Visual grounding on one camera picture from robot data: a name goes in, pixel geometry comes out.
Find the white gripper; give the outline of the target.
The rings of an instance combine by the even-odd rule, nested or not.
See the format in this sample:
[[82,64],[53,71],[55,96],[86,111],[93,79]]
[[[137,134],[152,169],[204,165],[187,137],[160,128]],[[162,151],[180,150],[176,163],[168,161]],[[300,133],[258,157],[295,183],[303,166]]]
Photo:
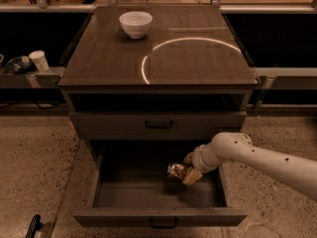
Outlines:
[[214,171],[218,166],[222,165],[222,161],[216,156],[212,145],[201,145],[196,147],[192,152],[186,155],[183,162],[193,168],[189,168],[183,183],[186,185],[193,185],[198,182],[203,174]]

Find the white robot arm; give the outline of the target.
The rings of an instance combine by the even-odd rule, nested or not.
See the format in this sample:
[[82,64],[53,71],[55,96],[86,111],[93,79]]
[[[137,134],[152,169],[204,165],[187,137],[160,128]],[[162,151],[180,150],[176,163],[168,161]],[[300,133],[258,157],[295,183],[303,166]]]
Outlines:
[[248,165],[317,200],[316,161],[256,147],[245,133],[218,133],[210,143],[195,148],[184,159],[189,169],[183,183],[192,185],[229,161]]

